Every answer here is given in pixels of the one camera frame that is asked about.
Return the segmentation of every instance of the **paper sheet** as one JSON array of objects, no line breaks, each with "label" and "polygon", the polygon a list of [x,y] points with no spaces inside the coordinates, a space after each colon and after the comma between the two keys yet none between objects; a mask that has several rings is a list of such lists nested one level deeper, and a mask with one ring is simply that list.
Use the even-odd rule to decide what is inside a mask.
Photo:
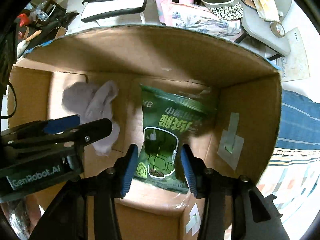
[{"label": "paper sheet", "polygon": [[307,54],[299,29],[292,29],[282,39],[288,39],[291,52],[288,56],[276,60],[276,65],[282,69],[280,71],[281,81],[286,82],[309,78]]}]

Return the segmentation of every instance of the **white sticker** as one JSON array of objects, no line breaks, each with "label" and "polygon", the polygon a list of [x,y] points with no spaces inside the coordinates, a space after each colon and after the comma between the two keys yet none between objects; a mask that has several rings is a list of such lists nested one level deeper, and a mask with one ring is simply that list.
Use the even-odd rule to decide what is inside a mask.
[{"label": "white sticker", "polygon": [[186,234],[191,229],[192,235],[194,236],[196,234],[196,232],[199,231],[200,225],[201,225],[201,218],[200,218],[197,203],[195,203],[195,205],[191,209],[189,216],[190,216],[190,221],[186,225]]}]

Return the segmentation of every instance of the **masking tape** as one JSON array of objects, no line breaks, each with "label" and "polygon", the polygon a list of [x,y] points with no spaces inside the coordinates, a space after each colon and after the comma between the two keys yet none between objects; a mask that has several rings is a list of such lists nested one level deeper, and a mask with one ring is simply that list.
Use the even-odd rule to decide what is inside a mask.
[{"label": "masking tape", "polygon": [[199,231],[200,225],[201,225],[201,217],[199,214],[197,203],[195,203],[195,205],[191,209],[189,216],[190,216],[190,221],[186,225],[186,234],[191,230],[192,235],[194,236],[196,232]]},{"label": "masking tape", "polygon": [[229,128],[227,131],[227,138],[225,141],[225,149],[231,154],[235,142],[236,132],[238,129],[239,116],[239,113],[231,113],[230,115]]},{"label": "masking tape", "polygon": [[236,170],[244,143],[244,139],[236,135],[239,113],[231,113],[228,131],[223,130],[217,154]]}]

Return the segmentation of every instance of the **white cloth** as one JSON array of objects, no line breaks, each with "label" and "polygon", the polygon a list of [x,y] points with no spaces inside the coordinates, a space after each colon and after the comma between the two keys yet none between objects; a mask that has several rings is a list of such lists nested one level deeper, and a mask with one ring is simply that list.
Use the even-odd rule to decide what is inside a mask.
[{"label": "white cloth", "polygon": [[102,118],[112,122],[111,134],[95,143],[97,155],[108,155],[112,145],[118,139],[120,127],[112,120],[112,100],[118,95],[118,87],[113,81],[102,87],[95,84],[77,82],[63,92],[62,105],[69,111],[80,115],[80,123],[88,123]]}]

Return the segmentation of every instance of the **cable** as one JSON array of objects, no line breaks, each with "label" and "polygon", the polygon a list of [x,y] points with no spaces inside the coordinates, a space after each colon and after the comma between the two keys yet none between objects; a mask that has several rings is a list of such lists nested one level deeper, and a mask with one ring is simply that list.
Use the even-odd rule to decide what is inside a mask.
[{"label": "cable", "polygon": [[16,96],[16,92],[14,91],[14,88],[12,86],[12,84],[10,83],[10,81],[8,81],[8,86],[11,88],[13,95],[14,95],[14,111],[12,112],[12,114],[9,114],[7,116],[0,116],[1,119],[9,119],[10,117],[13,117],[13,115],[15,114],[15,112],[17,111],[17,96]]}]

